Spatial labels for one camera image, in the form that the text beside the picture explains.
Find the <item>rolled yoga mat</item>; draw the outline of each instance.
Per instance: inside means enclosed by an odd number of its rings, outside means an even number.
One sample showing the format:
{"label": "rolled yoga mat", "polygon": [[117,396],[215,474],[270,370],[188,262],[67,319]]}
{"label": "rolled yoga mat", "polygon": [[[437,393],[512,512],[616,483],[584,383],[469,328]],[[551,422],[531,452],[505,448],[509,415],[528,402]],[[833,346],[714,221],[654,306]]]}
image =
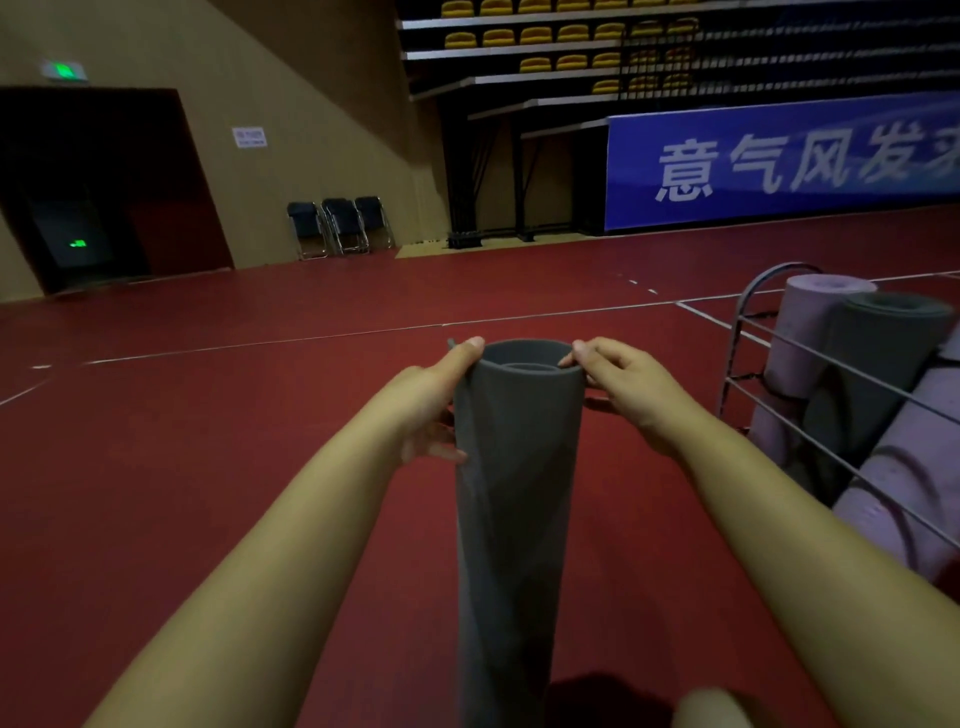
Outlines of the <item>rolled yoga mat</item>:
{"label": "rolled yoga mat", "polygon": [[453,399],[463,728],[538,728],[585,378],[555,341],[488,344]]}
{"label": "rolled yoga mat", "polygon": [[[944,353],[950,353],[951,347],[960,351],[960,328],[950,337]],[[960,366],[937,362],[913,394],[941,412],[960,418]],[[908,402],[861,471],[882,493],[960,539],[958,452],[960,425]],[[833,512],[930,581],[960,556],[898,507],[867,491],[859,479],[840,497]]]}
{"label": "rolled yoga mat", "polygon": [[[910,391],[948,333],[953,309],[907,293],[855,293],[832,316],[823,352],[880,381]],[[903,399],[827,365],[804,412],[804,432],[851,465],[866,461]],[[791,454],[787,473],[828,506],[851,481],[849,471],[809,443]]]}
{"label": "rolled yoga mat", "polygon": [[[776,331],[819,350],[827,334],[829,313],[851,293],[873,291],[876,291],[875,284],[849,276],[794,276],[786,282]],[[822,359],[775,338],[763,371],[768,390],[763,400],[783,417],[798,424],[803,415],[803,403],[795,400],[809,398],[824,366]],[[783,465],[786,462],[797,439],[789,427],[765,409],[757,407],[754,410],[750,440],[775,463]]]}

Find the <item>metal rack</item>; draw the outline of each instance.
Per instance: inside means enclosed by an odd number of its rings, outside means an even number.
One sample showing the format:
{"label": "metal rack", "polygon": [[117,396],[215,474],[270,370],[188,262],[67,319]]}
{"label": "metal rack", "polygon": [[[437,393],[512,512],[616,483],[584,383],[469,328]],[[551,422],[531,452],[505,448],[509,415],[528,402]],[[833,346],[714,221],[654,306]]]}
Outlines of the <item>metal rack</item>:
{"label": "metal rack", "polygon": [[744,395],[749,400],[751,400],[754,404],[756,404],[758,407],[762,407],[767,413],[777,418],[777,420],[780,423],[788,427],[792,432],[796,433],[799,437],[801,437],[804,441],[806,441],[811,446],[816,448],[822,454],[826,455],[828,458],[833,460],[841,468],[849,472],[852,476],[858,478],[859,480],[858,486],[862,483],[862,486],[864,487],[865,490],[869,491],[873,496],[877,497],[884,504],[892,508],[895,508],[901,511],[902,513],[905,513],[906,515],[910,516],[910,518],[912,518],[914,521],[916,521],[921,526],[926,528],[928,531],[933,533],[935,536],[941,539],[944,543],[960,551],[960,542],[957,542],[955,539],[953,539],[948,533],[944,532],[943,529],[941,529],[936,524],[931,523],[928,519],[921,516],[919,513],[915,512],[909,506],[904,505],[903,503],[900,503],[895,498],[892,498],[886,495],[882,490],[880,490],[880,488],[873,481],[870,480],[870,478],[864,475],[864,473],[860,471],[857,467],[855,467],[854,465],[851,465],[842,457],[832,452],[829,448],[827,448],[827,446],[823,445],[818,440],[807,435],[799,426],[790,422],[790,420],[788,420],[787,418],[783,417],[773,407],[771,407],[769,404],[763,401],[760,397],[757,397],[752,392],[749,392],[740,383],[743,381],[756,379],[761,384],[763,384],[764,388],[766,389],[766,385],[764,384],[764,381],[763,381],[763,372],[749,372],[747,374],[735,374],[733,372],[733,363],[736,358],[736,353],[740,344],[740,339],[745,335],[743,331],[743,327],[744,325],[747,325],[754,328],[758,328],[759,330],[770,334],[776,339],[779,339],[783,342],[786,342],[787,344],[790,344],[792,346],[797,347],[798,349],[803,350],[804,352],[807,352],[820,359],[823,359],[824,361],[826,361],[828,364],[832,366],[839,367],[840,369],[850,372],[855,376],[860,376],[866,379],[867,381],[872,382],[876,386],[881,387],[887,390],[888,392],[892,392],[896,394],[898,397],[902,398],[903,400],[911,401],[917,406],[922,407],[926,411],[931,412],[934,415],[937,415],[938,417],[942,417],[948,422],[954,423],[955,425],[960,425],[960,419],[957,419],[947,414],[946,412],[942,412],[938,410],[936,407],[933,407],[922,400],[918,400],[909,392],[904,392],[903,390],[897,387],[891,386],[890,384],[887,384],[886,382],[881,381],[880,379],[877,379],[874,376],[870,376],[864,372],[861,372],[855,369],[854,367],[848,364],[845,364],[842,361],[834,359],[831,356],[826,356],[825,354],[817,352],[816,350],[811,349],[810,347],[805,346],[804,344],[801,344],[799,341],[795,341],[787,336],[783,336],[782,334],[777,333],[773,329],[758,323],[759,321],[775,318],[779,314],[779,312],[776,310],[765,310],[765,311],[761,311],[760,313],[748,314],[747,313],[748,303],[750,302],[753,295],[756,293],[771,292],[770,290],[761,291],[761,286],[763,286],[766,282],[787,273],[823,273],[823,271],[820,268],[816,267],[815,265],[810,265],[809,263],[801,263],[801,262],[783,263],[782,265],[775,266],[770,270],[761,273],[753,281],[751,281],[750,285],[748,285],[747,288],[740,295],[740,298],[736,302],[736,310],[733,314],[730,347],[728,349],[728,355],[727,355],[727,369],[724,373],[723,385],[720,390],[720,397],[716,407],[717,417],[720,418],[721,420],[723,419],[724,409],[726,407],[727,399],[730,395],[730,391],[731,389],[737,390],[742,395]]}

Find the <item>blue banner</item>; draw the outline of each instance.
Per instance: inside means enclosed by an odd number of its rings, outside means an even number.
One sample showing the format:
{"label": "blue banner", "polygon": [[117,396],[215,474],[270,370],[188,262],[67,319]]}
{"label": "blue banner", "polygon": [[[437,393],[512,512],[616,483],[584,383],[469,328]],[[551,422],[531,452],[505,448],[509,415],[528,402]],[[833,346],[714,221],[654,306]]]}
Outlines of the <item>blue banner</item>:
{"label": "blue banner", "polygon": [[960,193],[960,93],[612,116],[608,231]]}

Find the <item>black folding chair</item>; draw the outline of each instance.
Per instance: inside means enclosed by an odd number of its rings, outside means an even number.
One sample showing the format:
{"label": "black folding chair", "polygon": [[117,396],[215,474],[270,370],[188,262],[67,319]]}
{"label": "black folding chair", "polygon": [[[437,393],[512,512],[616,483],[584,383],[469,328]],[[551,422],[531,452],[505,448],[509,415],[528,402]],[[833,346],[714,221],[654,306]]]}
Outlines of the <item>black folding chair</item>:
{"label": "black folding chair", "polygon": [[[294,236],[297,238],[297,250],[300,260],[306,260],[309,257],[327,257],[330,255],[326,244],[324,221],[321,219],[320,211],[317,210],[316,205],[313,203],[290,203],[287,206],[287,217],[290,218],[290,226],[293,228]],[[310,248],[309,251],[304,249],[304,243],[308,244]]]}
{"label": "black folding chair", "polygon": [[384,230],[387,233],[387,247],[396,247],[394,231],[390,227],[390,220],[387,219],[387,210],[383,208],[379,197],[358,197],[353,201],[353,206],[360,215],[365,232]]}
{"label": "black folding chair", "polygon": [[[342,197],[328,198],[321,205],[321,210],[324,213],[330,235],[339,255],[370,252],[370,240],[364,230],[363,220],[350,200]],[[345,237],[352,237],[356,244],[345,246]]]}

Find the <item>red floor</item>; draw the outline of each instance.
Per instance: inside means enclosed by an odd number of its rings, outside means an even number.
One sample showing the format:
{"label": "red floor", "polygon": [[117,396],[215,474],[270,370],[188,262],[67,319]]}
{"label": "red floor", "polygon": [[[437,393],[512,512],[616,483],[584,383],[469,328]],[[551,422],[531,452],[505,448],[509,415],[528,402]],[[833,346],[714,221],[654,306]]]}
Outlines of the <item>red floor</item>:
{"label": "red floor", "polygon": [[[306,458],[447,337],[613,336],[713,403],[727,342],[716,324],[673,304],[542,314],[732,294],[788,259],[869,278],[956,271],[958,221],[960,208],[938,208],[374,255],[0,307],[0,402],[45,382],[0,404],[5,723],[82,721]],[[886,285],[960,303],[960,279]],[[731,313],[729,301],[693,305]],[[504,317],[527,318],[490,321]],[[308,337],[319,338],[263,343]],[[223,346],[235,348],[85,365]],[[745,350],[747,364],[762,352]],[[301,725],[454,724],[452,480],[430,462],[397,477]],[[719,685],[758,696],[786,725],[835,724],[677,469],[587,413],[554,678],[594,672],[670,704]]]}

